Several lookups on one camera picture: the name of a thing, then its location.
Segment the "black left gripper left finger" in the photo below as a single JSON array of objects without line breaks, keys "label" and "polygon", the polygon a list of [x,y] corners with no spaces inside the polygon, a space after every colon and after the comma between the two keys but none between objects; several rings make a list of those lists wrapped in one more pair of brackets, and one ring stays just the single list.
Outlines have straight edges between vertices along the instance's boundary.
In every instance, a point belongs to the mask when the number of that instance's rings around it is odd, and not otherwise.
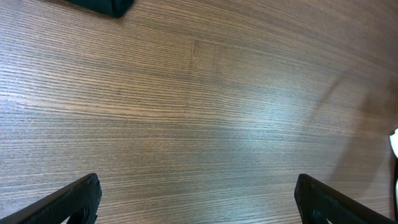
[{"label": "black left gripper left finger", "polygon": [[91,173],[1,219],[1,224],[94,224],[101,196],[99,178]]}]

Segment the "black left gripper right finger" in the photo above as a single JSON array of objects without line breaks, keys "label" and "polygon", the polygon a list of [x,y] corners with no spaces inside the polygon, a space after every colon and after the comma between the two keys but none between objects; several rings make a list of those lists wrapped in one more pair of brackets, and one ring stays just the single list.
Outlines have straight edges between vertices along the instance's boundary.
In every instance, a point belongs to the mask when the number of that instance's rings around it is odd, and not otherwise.
[{"label": "black left gripper right finger", "polygon": [[303,224],[395,223],[307,174],[298,176],[294,197]]}]

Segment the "blue and white shirt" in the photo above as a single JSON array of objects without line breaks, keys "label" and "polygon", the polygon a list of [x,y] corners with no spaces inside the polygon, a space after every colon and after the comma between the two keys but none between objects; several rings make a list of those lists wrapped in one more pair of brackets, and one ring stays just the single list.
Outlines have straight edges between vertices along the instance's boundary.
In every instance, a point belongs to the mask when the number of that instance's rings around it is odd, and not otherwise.
[{"label": "blue and white shirt", "polygon": [[394,187],[394,212],[397,218],[397,159],[398,159],[398,142],[397,142],[397,132],[398,130],[395,129],[391,135],[389,136],[389,141],[391,144],[391,149],[395,157],[395,165],[394,165],[394,178],[393,178],[393,187]]}]

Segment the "folded black garment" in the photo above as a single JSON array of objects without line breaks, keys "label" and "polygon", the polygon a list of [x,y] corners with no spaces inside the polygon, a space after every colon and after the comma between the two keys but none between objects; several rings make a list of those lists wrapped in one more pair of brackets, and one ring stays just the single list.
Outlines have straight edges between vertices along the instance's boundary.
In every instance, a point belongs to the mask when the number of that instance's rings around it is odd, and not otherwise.
[{"label": "folded black garment", "polygon": [[77,6],[113,18],[121,18],[131,8],[134,0],[66,0]]}]

